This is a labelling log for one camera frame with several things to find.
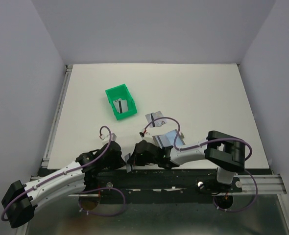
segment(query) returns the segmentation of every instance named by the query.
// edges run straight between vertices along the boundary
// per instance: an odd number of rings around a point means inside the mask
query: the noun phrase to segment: white table surface
[[[126,84],[138,113],[117,121],[105,90]],[[49,169],[62,168],[81,153],[101,148],[99,128],[117,135],[123,156],[141,140],[145,115],[161,111],[181,124],[186,144],[217,130],[251,144],[246,168],[269,168],[238,67],[202,64],[90,64],[74,65],[49,155]],[[153,135],[177,129],[168,121],[150,128]],[[208,160],[180,168],[216,168]]]

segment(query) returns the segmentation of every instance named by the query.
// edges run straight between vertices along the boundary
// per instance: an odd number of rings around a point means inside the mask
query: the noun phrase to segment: metal floor
[[[232,208],[251,196],[235,196]],[[99,205],[109,213],[120,205]],[[116,217],[79,212],[77,197],[66,197],[42,209],[29,222],[28,235],[289,235],[277,195],[260,195],[250,209],[218,211],[212,204],[127,205]]]

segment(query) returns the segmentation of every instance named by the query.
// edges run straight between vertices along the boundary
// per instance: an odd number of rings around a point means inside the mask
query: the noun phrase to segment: gray wall
[[[32,0],[67,64],[239,63],[274,0]]]
[[[0,0],[0,215],[15,180],[41,162],[64,63],[30,0]],[[0,235],[13,234],[0,220]]]
[[[267,158],[289,196],[289,0],[277,0],[241,66]]]

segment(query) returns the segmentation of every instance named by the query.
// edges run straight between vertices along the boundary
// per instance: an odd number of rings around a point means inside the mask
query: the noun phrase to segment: screw
[[[198,185],[199,189],[203,189],[204,188],[204,184],[203,184],[202,181],[199,181],[197,185]]]
[[[242,183],[240,181],[236,181],[235,183],[236,187],[241,188],[242,187]]]
[[[113,188],[113,184],[112,184],[111,182],[108,182],[108,183],[106,184],[106,187],[107,187],[107,188]]]

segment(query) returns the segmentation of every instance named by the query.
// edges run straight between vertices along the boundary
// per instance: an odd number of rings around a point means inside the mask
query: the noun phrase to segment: green plastic box
[[[107,95],[107,98],[109,99],[110,105],[112,106],[116,120],[121,120],[137,113],[135,101],[131,97],[128,88],[126,87],[125,84],[108,89],[105,91],[105,93]],[[113,104],[113,101],[119,98],[127,100],[128,111],[122,114],[117,112]]]

